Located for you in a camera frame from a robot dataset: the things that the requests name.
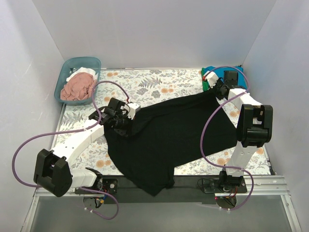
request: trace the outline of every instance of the gray floor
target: gray floor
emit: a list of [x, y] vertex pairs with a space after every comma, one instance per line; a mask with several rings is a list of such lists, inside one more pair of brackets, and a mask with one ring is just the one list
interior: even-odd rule
[[[238, 202], [244, 198], [238, 196]], [[119, 215], [111, 221], [82, 207], [82, 197], [40, 197], [31, 231], [291, 231], [280, 196], [252, 196], [229, 213], [200, 203], [121, 203]], [[111, 216], [115, 205], [103, 205], [99, 211]]]

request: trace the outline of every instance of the blue plastic basket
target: blue plastic basket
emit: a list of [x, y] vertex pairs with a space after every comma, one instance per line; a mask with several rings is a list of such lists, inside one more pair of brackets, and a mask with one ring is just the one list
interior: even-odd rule
[[59, 78], [54, 93], [54, 96], [57, 101], [65, 103], [67, 105], [87, 105], [92, 102], [91, 97], [80, 101], [64, 101], [60, 99], [60, 92], [63, 89], [64, 85], [67, 83], [67, 78], [74, 71], [77, 71], [81, 67], [93, 69], [94, 71], [96, 71], [96, 74], [98, 74], [97, 81], [100, 80], [101, 61], [99, 59], [95, 57], [76, 57], [69, 59], [63, 64], [59, 74]]

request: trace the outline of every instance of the crumpled clothing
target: crumpled clothing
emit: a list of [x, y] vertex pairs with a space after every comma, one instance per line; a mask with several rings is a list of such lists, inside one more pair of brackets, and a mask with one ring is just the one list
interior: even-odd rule
[[63, 87], [60, 99], [64, 101], [80, 101], [91, 97], [92, 88], [96, 84], [93, 75], [85, 72], [76, 74]]

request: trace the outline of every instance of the white cloth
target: white cloth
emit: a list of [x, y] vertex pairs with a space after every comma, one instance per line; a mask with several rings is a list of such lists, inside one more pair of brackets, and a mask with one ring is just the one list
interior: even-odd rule
[[88, 68], [84, 68], [84, 67], [81, 67], [79, 70], [77, 70], [76, 72], [73, 72], [72, 74], [71, 74], [71, 76], [69, 76], [68, 78], [67, 78], [67, 82], [72, 78], [72, 77], [74, 77], [76, 74], [78, 74], [78, 73], [88, 73], [88, 74], [91, 74], [92, 76], [93, 76], [93, 79], [94, 80], [97, 80], [97, 78], [98, 78], [98, 74], [96, 74], [96, 71], [94, 71], [93, 69], [88, 69]]

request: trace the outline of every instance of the black garment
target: black garment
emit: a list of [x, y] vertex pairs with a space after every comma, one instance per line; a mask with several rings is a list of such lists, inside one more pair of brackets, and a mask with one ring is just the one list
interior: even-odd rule
[[[108, 153], [126, 178], [155, 196], [173, 186], [174, 167], [202, 157], [201, 133], [218, 106], [215, 95], [206, 91], [142, 108], [129, 137], [105, 131]], [[236, 129], [221, 109], [206, 129], [204, 153], [211, 155], [236, 142]]]

